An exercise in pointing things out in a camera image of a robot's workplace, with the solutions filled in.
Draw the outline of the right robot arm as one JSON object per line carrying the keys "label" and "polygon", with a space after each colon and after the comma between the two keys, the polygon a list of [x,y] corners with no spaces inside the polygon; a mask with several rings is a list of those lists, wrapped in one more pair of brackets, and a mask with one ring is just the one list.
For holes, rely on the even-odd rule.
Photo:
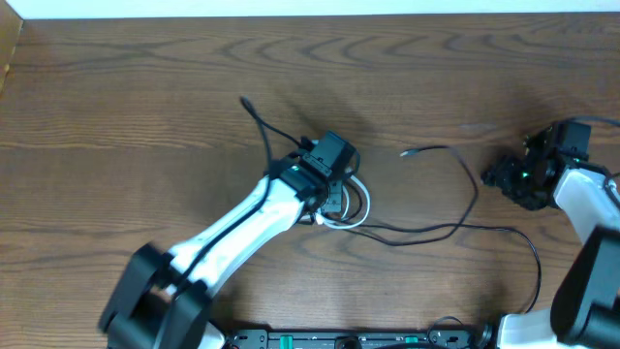
{"label": "right robot arm", "polygon": [[619,345],[619,193],[613,174],[590,162],[591,116],[557,121],[481,176],[528,210],[555,207],[582,248],[549,309],[502,317],[499,349]]}

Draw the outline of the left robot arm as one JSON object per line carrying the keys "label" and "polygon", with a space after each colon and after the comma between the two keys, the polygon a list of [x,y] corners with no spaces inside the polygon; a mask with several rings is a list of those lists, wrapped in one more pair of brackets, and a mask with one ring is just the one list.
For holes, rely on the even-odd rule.
{"label": "left robot arm", "polygon": [[213,298],[255,252],[325,205],[349,175],[357,150],[333,132],[303,140],[271,161],[236,207],[200,234],[162,252],[150,243],[130,258],[98,327],[119,349],[223,348]]}

